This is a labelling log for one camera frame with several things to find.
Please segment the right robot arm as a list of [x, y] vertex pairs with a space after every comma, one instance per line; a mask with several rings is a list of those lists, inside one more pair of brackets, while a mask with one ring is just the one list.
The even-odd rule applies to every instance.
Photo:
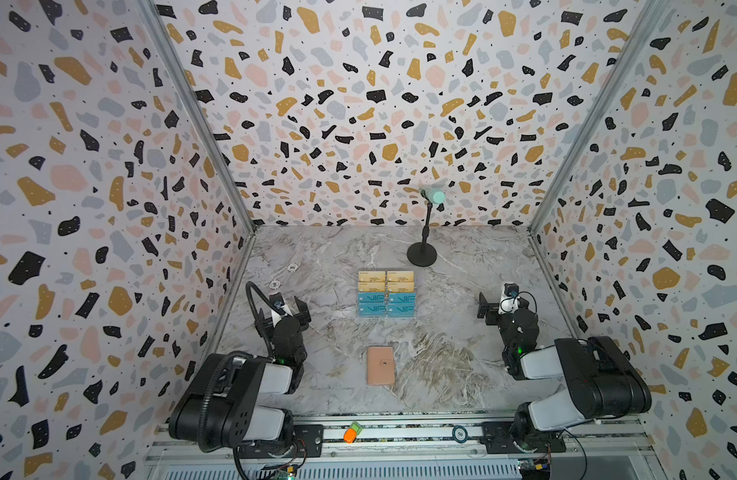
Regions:
[[516, 284], [504, 284], [498, 302], [480, 294], [477, 317], [498, 329], [513, 379], [563, 382], [558, 392], [516, 409], [508, 435], [518, 450], [548, 452], [567, 428], [650, 410], [650, 390], [611, 338], [558, 338], [540, 347], [535, 298]]

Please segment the pink leather card holder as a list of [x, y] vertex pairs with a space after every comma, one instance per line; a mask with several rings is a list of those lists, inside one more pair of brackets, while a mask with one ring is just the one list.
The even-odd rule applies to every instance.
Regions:
[[393, 349], [372, 346], [366, 349], [366, 383], [372, 386], [392, 386], [395, 382]]

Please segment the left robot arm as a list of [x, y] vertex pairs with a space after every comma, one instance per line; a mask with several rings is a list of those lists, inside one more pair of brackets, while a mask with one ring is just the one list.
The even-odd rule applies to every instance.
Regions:
[[171, 438], [194, 442], [204, 453], [228, 448], [246, 458], [282, 457], [294, 449], [292, 412], [262, 406], [260, 397], [290, 395], [300, 386], [312, 316], [300, 298], [294, 310], [280, 294], [268, 300], [270, 315], [254, 315], [268, 356], [240, 350], [208, 355], [168, 419]]

